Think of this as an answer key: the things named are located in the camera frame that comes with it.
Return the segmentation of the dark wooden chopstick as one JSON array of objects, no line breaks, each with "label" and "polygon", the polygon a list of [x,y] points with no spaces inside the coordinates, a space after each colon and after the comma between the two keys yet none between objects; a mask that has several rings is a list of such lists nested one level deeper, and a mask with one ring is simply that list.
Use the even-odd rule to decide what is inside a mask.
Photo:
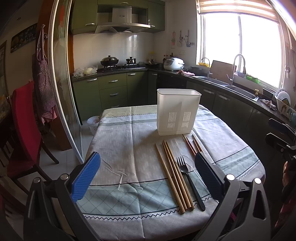
[{"label": "dark wooden chopstick", "polygon": [[184,135],[182,135],[182,136],[183,136],[183,139],[184,139],[184,141],[186,142],[186,144],[187,144],[189,150],[191,151],[192,155],[193,155],[193,156],[196,156],[196,151],[195,151],[194,148],[192,147],[192,145],[191,145],[191,143],[189,142],[188,138],[185,137]]},{"label": "dark wooden chopstick", "polygon": [[198,143],[198,141],[197,141],[197,138],[194,136],[194,135],[192,135],[192,138],[193,138],[193,143],[194,143],[194,145],[195,145],[195,154],[197,154],[197,153],[202,153],[203,152],[203,150],[202,150],[202,148],[201,148],[201,146],[200,146],[200,144]]}]

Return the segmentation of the black plastic fork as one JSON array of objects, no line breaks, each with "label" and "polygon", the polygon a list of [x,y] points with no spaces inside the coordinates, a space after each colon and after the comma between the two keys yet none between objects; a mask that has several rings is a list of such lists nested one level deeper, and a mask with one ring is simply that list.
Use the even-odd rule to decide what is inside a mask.
[{"label": "black plastic fork", "polygon": [[198,190],[196,189],[196,187],[195,187],[195,185],[194,185],[194,183],[193,183],[193,181],[192,181],[192,179],[191,179],[191,177],[189,175],[189,170],[188,170],[188,167],[187,167],[187,165],[185,163],[184,157],[178,157],[177,158],[177,164],[178,164],[178,166],[180,168],[180,171],[183,174],[186,175],[187,180],[188,180],[188,182],[189,182],[189,184],[191,186],[191,189],[193,190],[193,192],[195,194],[195,197],[196,197],[197,203],[199,204],[200,210],[205,211],[206,210],[205,204],[202,201],[201,196],[200,196]]}]

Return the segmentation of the light bamboo chopstick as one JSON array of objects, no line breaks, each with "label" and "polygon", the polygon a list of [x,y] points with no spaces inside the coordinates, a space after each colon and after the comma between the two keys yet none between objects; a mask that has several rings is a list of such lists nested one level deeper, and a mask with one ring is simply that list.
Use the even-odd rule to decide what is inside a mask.
[{"label": "light bamboo chopstick", "polygon": [[169,150],[168,144],[167,142],[163,141],[163,147],[166,151],[166,155],[168,157],[168,160],[170,162],[170,168],[171,168],[171,172],[173,174],[173,178],[174,178],[174,182],[175,182],[175,187],[176,190],[178,192],[179,198],[182,202],[182,206],[185,210],[188,210],[189,208],[191,208],[191,203],[188,199],[187,193],[184,189],[184,185],[182,183],[182,180],[180,178],[180,175],[177,171],[177,167],[175,165],[175,161],[173,160],[173,155],[171,154],[171,151]]},{"label": "light bamboo chopstick", "polygon": [[168,171],[168,168],[166,167],[165,161],[163,160],[163,158],[162,158],[162,156],[161,156],[161,153],[160,153],[160,151],[159,151],[159,149],[158,149],[158,146],[157,146],[156,144],[154,144],[154,146],[155,146],[155,148],[156,148],[156,151],[157,151],[157,154],[158,154],[159,160],[160,160],[160,162],[161,162],[161,164],[162,164],[162,166],[163,166],[164,172],[165,172],[165,174],[166,174],[166,176],[167,176],[167,178],[168,178],[168,181],[169,181],[169,184],[170,184],[170,186],[171,186],[171,189],[172,189],[172,191],[173,191],[173,193],[174,193],[174,196],[175,196],[175,198],[176,198],[176,200],[177,200],[177,203],[178,203],[178,205],[179,205],[180,212],[181,212],[181,214],[184,214],[184,213],[185,213],[184,206],[183,206],[182,201],[181,201],[181,199],[180,199],[180,196],[179,196],[179,194],[178,194],[178,192],[177,192],[177,189],[176,189],[176,187],[175,187],[175,185],[174,185],[174,182],[173,182],[173,180],[172,180],[172,178],[171,178],[171,175],[170,175],[170,173],[169,173],[169,171]]},{"label": "light bamboo chopstick", "polygon": [[180,171],[180,168],[177,165],[177,161],[176,161],[176,159],[175,159],[175,157],[173,155],[173,152],[171,151],[171,148],[170,148],[168,142],[165,142],[165,145],[166,145],[166,147],[167,147],[167,149],[168,149],[168,151],[170,153],[171,160],[172,160],[172,162],[173,162],[173,164],[175,166],[175,170],[178,173],[178,180],[182,183],[180,188],[181,188],[181,191],[183,192],[183,197],[184,197],[184,200],[186,202],[186,205],[187,205],[187,207],[189,209],[193,210],[193,209],[195,209],[195,206],[194,206],[194,203],[192,201],[191,195],[189,193],[188,187],[187,187],[187,185],[185,183],[185,180],[184,180],[184,178],[182,176],[182,173]]}]

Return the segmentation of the green lower kitchen cabinets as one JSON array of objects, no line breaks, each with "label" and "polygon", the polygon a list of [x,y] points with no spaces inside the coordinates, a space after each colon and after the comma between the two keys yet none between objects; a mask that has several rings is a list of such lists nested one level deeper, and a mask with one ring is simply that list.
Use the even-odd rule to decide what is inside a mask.
[{"label": "green lower kitchen cabinets", "polygon": [[275,130],[268,125],[274,118],[288,119],[269,110],[251,93],[206,77],[186,77],[160,70],[133,69],[99,72],[74,78],[74,96],[81,120],[108,108],[156,104],[158,88],[190,88],[201,93],[200,104],[222,119],[248,144],[254,146]]}]

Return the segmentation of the dish rack with plates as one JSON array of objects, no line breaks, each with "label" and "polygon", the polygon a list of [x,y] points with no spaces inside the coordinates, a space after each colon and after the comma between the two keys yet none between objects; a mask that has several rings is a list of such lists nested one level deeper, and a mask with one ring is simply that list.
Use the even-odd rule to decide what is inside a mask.
[{"label": "dish rack with plates", "polygon": [[291,107],[291,99],[289,94],[283,89],[279,89],[274,95],[276,99],[278,112],[288,118],[290,121],[295,110]]}]

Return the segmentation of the white trash bin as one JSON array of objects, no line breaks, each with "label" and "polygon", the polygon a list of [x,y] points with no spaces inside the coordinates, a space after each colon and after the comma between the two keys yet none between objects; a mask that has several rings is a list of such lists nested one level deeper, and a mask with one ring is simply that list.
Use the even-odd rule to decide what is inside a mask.
[{"label": "white trash bin", "polygon": [[89,127],[90,132],[92,133],[93,136],[95,135],[95,133],[97,131],[99,121],[100,121],[99,116],[92,116],[87,120],[88,127]]}]

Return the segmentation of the patterned grey tablecloth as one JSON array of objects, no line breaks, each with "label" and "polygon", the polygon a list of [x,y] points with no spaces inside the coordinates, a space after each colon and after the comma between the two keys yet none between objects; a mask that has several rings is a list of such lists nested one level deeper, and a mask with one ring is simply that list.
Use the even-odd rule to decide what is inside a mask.
[{"label": "patterned grey tablecloth", "polygon": [[[218,202],[209,194],[194,167],[182,135],[160,136],[155,105],[107,109],[100,115],[88,153],[101,165],[78,206],[102,240],[189,240],[208,221]],[[192,131],[206,158],[226,174],[251,181],[265,169],[255,152],[220,118],[198,108]],[[184,157],[190,177],[206,206],[181,214],[159,160],[158,146],[170,172],[163,141],[175,158]]]}]

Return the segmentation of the chrome sink faucet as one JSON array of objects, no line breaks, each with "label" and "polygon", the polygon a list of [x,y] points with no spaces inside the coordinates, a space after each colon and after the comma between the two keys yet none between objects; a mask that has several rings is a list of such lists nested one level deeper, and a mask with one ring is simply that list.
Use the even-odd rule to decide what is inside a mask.
[{"label": "chrome sink faucet", "polygon": [[[239,62],[239,65],[236,65],[236,60],[237,60],[237,58],[240,58],[240,62]],[[244,74],[244,75],[246,75],[246,61],[245,61],[245,57],[241,54],[241,53],[239,53],[239,54],[237,54],[236,56],[235,56],[235,58],[234,58],[234,62],[233,62],[233,64],[232,64],[232,72],[231,72],[231,75],[229,75],[229,74],[226,74],[226,77],[228,78],[228,80],[229,80],[229,85],[233,85],[233,83],[234,83],[234,73],[235,72],[238,72],[238,71],[240,71],[240,70],[242,70],[242,73]]]}]

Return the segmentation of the white plastic utensil holder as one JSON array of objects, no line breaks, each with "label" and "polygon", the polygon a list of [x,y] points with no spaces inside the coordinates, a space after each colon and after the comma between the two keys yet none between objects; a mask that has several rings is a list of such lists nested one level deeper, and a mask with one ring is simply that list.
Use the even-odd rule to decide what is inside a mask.
[{"label": "white plastic utensil holder", "polygon": [[193,89],[157,89],[157,130],[161,136],[190,133],[201,93]]}]

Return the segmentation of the glass sliding door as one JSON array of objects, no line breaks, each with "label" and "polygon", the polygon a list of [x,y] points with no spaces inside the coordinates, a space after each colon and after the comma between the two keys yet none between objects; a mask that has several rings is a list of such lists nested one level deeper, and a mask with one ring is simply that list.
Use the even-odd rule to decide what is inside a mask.
[{"label": "glass sliding door", "polygon": [[72,1],[53,1],[48,29],[48,65],[58,117],[78,161],[82,164],[81,123],[71,85],[68,32]]}]

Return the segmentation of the wooden cutting board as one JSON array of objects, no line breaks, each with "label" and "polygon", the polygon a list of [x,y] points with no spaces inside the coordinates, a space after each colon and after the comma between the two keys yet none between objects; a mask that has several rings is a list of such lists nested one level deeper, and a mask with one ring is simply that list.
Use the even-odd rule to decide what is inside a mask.
[{"label": "wooden cutting board", "polygon": [[232,76],[232,64],[213,60],[210,67],[210,77],[230,84],[230,77]]}]

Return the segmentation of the white rice cooker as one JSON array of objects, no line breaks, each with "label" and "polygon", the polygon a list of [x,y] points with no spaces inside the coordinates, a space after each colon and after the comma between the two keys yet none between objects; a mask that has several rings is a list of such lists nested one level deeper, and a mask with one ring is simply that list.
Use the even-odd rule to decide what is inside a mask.
[{"label": "white rice cooker", "polygon": [[180,58],[168,58],[164,62],[164,69],[169,71],[179,71],[182,70],[185,63]]}]

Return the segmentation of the black wok with lid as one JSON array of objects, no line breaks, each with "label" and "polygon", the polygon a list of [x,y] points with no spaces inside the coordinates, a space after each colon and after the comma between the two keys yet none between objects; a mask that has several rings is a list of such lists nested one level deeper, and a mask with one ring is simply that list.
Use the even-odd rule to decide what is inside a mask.
[{"label": "black wok with lid", "polygon": [[113,57],[111,55],[108,55],[107,57],[103,58],[100,61],[100,64],[103,67],[114,67],[118,64],[119,60],[116,57]]}]

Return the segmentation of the small black pot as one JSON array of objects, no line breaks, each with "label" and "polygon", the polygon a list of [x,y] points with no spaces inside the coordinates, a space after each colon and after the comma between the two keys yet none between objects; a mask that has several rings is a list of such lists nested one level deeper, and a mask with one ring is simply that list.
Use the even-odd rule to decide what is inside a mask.
[{"label": "small black pot", "polygon": [[137,64],[137,59],[133,58],[133,56],[130,56],[129,58],[126,59],[126,65],[136,65]]}]

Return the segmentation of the steel range hood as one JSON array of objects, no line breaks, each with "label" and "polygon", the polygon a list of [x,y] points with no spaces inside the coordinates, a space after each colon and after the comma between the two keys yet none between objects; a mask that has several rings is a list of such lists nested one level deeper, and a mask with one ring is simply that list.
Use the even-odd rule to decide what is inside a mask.
[{"label": "steel range hood", "polygon": [[147,9],[136,6],[99,5],[95,33],[139,33],[149,30]]}]

